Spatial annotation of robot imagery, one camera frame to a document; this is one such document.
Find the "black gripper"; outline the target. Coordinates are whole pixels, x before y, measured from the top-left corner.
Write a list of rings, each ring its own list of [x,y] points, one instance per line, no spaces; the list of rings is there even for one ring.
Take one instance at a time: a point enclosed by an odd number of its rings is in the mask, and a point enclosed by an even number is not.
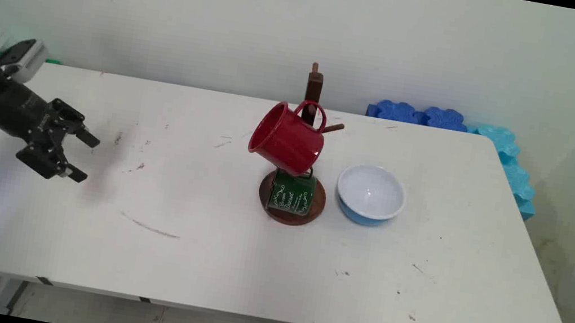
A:
[[[87,147],[100,140],[85,126],[85,116],[63,100],[45,100],[26,85],[0,79],[0,130],[27,144],[16,158],[45,179],[55,176],[85,181],[87,173],[71,164],[61,145],[74,135]]]

